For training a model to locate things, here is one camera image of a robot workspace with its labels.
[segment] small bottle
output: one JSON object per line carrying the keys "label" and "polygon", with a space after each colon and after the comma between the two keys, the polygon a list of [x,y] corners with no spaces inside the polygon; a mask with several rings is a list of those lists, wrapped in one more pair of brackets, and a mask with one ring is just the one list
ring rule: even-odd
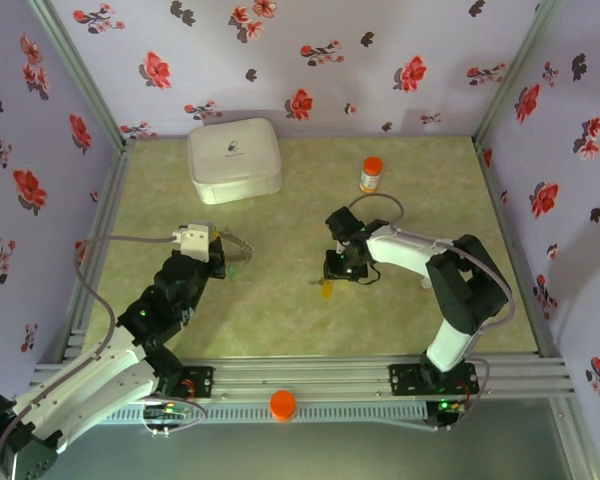
{"label": "small bottle", "polygon": [[382,160],[378,157],[367,158],[360,176],[360,190],[364,193],[374,192],[380,180],[380,172],[382,172]]}

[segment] orange bottle cap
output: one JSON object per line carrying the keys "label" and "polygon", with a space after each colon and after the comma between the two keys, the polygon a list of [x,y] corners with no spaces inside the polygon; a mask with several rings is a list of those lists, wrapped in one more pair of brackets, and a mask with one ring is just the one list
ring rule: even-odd
{"label": "orange bottle cap", "polygon": [[369,175],[380,175],[382,171],[382,160],[378,157],[369,157],[364,161],[364,171]]}
{"label": "orange bottle cap", "polygon": [[287,390],[278,390],[269,400],[271,414],[279,422],[288,422],[296,413],[296,399]]}

